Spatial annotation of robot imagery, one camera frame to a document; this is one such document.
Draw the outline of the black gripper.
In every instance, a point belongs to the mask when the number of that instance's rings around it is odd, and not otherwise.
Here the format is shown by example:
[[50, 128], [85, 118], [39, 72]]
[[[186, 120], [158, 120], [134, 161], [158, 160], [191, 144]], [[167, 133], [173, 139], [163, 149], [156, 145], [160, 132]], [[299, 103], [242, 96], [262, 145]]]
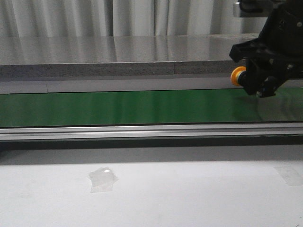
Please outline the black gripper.
[[241, 86], [248, 95], [275, 96], [287, 78], [302, 78], [303, 2], [286, 0], [274, 8], [258, 38], [233, 45], [229, 56], [245, 60]]

